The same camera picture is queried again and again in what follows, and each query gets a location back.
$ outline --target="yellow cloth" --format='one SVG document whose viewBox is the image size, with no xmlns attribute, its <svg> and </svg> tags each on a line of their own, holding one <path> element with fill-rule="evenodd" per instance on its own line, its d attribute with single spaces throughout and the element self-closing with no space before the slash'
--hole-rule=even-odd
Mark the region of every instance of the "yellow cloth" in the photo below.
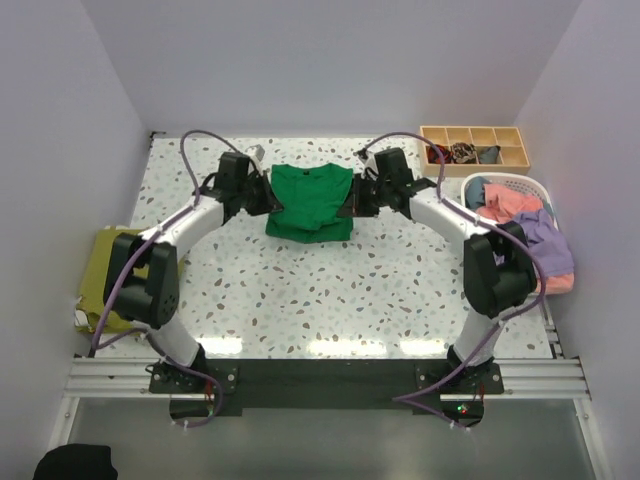
<svg viewBox="0 0 640 480">
<path fill-rule="evenodd" d="M 93 250 L 89 257 L 89 263 L 84 272 L 82 282 L 80 282 L 80 291 L 78 292 L 80 301 L 76 304 L 76 309 L 81 310 L 87 316 L 89 327 L 77 326 L 76 330 L 80 332 L 93 332 L 104 310 L 102 294 L 104 291 L 104 282 L 107 278 L 107 269 L 109 268 L 109 258 L 111 257 L 113 241 L 121 233 L 137 235 L 141 231 L 142 230 L 139 229 L 109 227 L 99 231 L 96 235 Z M 182 273 L 183 267 L 184 261 L 180 260 L 178 264 L 178 276 Z M 148 269 L 148 267 L 144 267 L 136 270 L 136 273 L 146 278 Z M 131 324 L 129 322 L 121 318 L 117 313 L 110 312 L 104 331 L 106 333 L 117 333 L 129 330 L 130 328 Z"/>
</svg>

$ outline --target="fabric pile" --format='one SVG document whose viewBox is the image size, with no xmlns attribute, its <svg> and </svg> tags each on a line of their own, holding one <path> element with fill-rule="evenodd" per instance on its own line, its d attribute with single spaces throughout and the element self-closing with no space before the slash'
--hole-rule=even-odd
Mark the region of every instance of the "fabric pile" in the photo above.
<svg viewBox="0 0 640 480">
<path fill-rule="evenodd" d="M 267 221 L 267 235 L 301 243 L 345 241 L 353 218 L 338 217 L 349 195 L 353 170 L 329 163 L 316 168 L 274 165 L 271 188 L 282 204 Z"/>
<path fill-rule="evenodd" d="M 436 145 L 444 156 L 444 163 L 480 163 L 483 165 L 490 165 L 498 163 L 498 155 L 500 154 L 500 147 L 494 145 L 493 147 L 476 147 L 471 143 L 454 143 L 450 148 L 442 145 Z M 438 154 L 433 148 L 430 148 L 427 152 L 427 160 L 429 163 L 440 163 Z"/>
<path fill-rule="evenodd" d="M 551 205 L 534 195 L 516 192 L 504 185 L 477 177 L 465 192 L 467 208 L 498 223 L 514 221 L 522 226 L 529 249 L 547 276 L 547 293 L 571 291 L 574 284 L 573 256 L 564 235 L 555 227 Z"/>
</svg>

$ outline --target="black object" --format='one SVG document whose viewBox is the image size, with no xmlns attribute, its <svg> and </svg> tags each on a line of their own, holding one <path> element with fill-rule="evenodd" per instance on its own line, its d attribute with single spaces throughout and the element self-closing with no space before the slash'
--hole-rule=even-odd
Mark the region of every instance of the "black object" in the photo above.
<svg viewBox="0 0 640 480">
<path fill-rule="evenodd" d="M 414 180 L 412 170 L 401 148 L 389 148 L 375 154 L 376 179 L 354 176 L 351 190 L 339 217 L 373 217 L 381 207 L 390 207 L 411 219 L 409 199 L 420 190 L 435 187 L 428 178 Z"/>
<path fill-rule="evenodd" d="M 209 374 L 202 345 L 198 344 L 198 352 L 189 368 L 196 372 Z M 151 378 L 157 382 L 174 385 L 180 393 L 201 392 L 205 386 L 205 380 L 202 377 L 186 373 L 168 363 L 156 362 L 153 365 L 147 365 L 145 371 L 151 374 Z"/>
<path fill-rule="evenodd" d="M 516 222 L 498 227 L 527 244 L 524 230 Z M 496 264 L 494 254 L 503 256 L 504 261 Z M 522 305 L 537 285 L 531 259 L 496 232 L 472 235 L 464 242 L 463 282 L 473 309 L 491 318 Z"/>
<path fill-rule="evenodd" d="M 224 223 L 233 218 L 241 208 L 249 215 L 264 215 L 282 210 L 273 195 L 265 175 L 256 170 L 249 173 L 251 159 L 242 153 L 225 152 L 220 157 L 218 171 L 207 177 L 200 193 L 212 197 L 224 205 Z M 213 187 L 207 184 L 214 179 Z"/>
<path fill-rule="evenodd" d="M 47 452 L 38 463 L 33 480 L 117 480 L 111 464 L 111 448 L 74 443 Z"/>
<path fill-rule="evenodd" d="M 445 376 L 449 375 L 452 371 L 454 371 L 456 368 L 460 366 L 462 361 L 463 360 L 460 357 L 458 357 L 458 355 L 456 354 L 456 351 L 454 350 L 453 345 L 451 345 L 447 350 L 447 362 L 450 367 L 449 371 L 440 372 L 439 373 L 440 376 L 435 376 L 435 377 L 427 375 L 427 380 L 430 382 L 429 384 L 435 383 L 441 378 L 444 378 Z M 480 365 L 474 365 L 474 366 L 467 365 L 462 370 L 460 375 L 456 375 L 454 378 L 452 378 L 449 381 L 449 383 L 447 383 L 446 385 L 443 385 L 440 391 L 442 393 L 445 393 L 447 392 L 447 388 L 449 387 L 469 389 L 476 384 L 482 383 L 483 380 L 486 378 L 493 379 L 494 375 L 500 376 L 500 372 L 499 371 L 496 372 L 494 370 L 493 357 L 491 357 L 488 360 L 481 363 Z"/>
<path fill-rule="evenodd" d="M 180 420 L 182 418 L 200 417 L 206 418 L 209 416 L 210 406 L 204 401 L 194 402 L 193 400 L 171 400 L 169 402 L 169 415 L 172 420 Z"/>
<path fill-rule="evenodd" d="M 102 297 L 105 303 L 125 264 L 143 243 L 140 236 L 130 233 L 121 233 L 114 240 Z M 147 278 L 135 272 L 135 268 L 145 265 L 149 266 Z M 140 256 L 129 271 L 115 299 L 113 311 L 125 320 L 138 320 L 159 329 L 175 314 L 179 298 L 176 247 L 168 243 L 156 243 Z"/>
<path fill-rule="evenodd" d="M 442 402 L 442 413 L 466 427 L 475 427 L 484 416 L 484 403 L 481 400 Z"/>
<path fill-rule="evenodd" d="M 221 382 L 224 390 L 221 416 L 239 416 L 245 408 L 406 409 L 406 405 L 391 399 L 425 388 L 451 370 L 451 363 L 444 359 L 207 360 L 207 371 Z M 463 372 L 455 385 L 445 385 L 437 393 L 417 401 L 442 410 L 441 393 L 472 395 L 480 383 L 485 385 L 486 393 L 504 392 L 500 367 L 496 364 L 490 364 L 472 380 L 464 377 Z M 152 377 L 149 392 L 177 394 L 185 393 L 185 389 L 166 378 L 163 381 Z M 204 393 L 204 389 L 194 388 L 189 393 Z M 183 402 L 173 404 L 172 414 L 176 418 L 187 411 L 204 414 L 204 401 L 192 400 L 200 404 L 192 407 Z M 424 413 L 420 409 L 414 412 Z"/>
</svg>

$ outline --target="white wall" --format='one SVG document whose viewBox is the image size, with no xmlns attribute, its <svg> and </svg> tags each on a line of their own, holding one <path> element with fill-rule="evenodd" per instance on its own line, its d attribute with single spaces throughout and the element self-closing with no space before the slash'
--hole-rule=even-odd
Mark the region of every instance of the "white wall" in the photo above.
<svg viewBox="0 0 640 480">
<path fill-rule="evenodd" d="M 510 124 L 579 0 L 83 0 L 150 128 Z"/>
<path fill-rule="evenodd" d="M 77 0 L 0 15 L 0 477 L 31 478 L 76 334 L 97 229 L 127 221 L 146 131 Z"/>
<path fill-rule="evenodd" d="M 619 479 L 640 472 L 640 3 L 584 0 L 520 113 L 576 260 L 553 307 Z"/>
</svg>

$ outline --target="wooden organizer box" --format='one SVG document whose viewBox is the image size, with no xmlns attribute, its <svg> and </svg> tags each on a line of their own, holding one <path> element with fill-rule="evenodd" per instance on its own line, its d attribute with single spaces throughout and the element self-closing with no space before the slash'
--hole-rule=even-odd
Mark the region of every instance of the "wooden organizer box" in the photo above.
<svg viewBox="0 0 640 480">
<path fill-rule="evenodd" d="M 431 140 L 437 145 L 450 148 L 458 142 L 471 143 L 476 148 L 500 146 L 500 154 L 495 164 L 475 163 L 455 164 L 450 163 L 445 166 L 445 175 L 449 177 L 466 177 L 478 172 L 505 172 L 519 173 L 526 175 L 531 165 L 527 152 L 522 143 L 520 131 L 516 127 L 444 127 L 444 126 L 423 126 L 420 127 L 420 135 L 427 140 Z M 434 177 L 440 171 L 440 165 L 429 163 L 428 151 L 431 147 L 425 145 L 421 148 L 422 174 L 426 177 Z"/>
</svg>

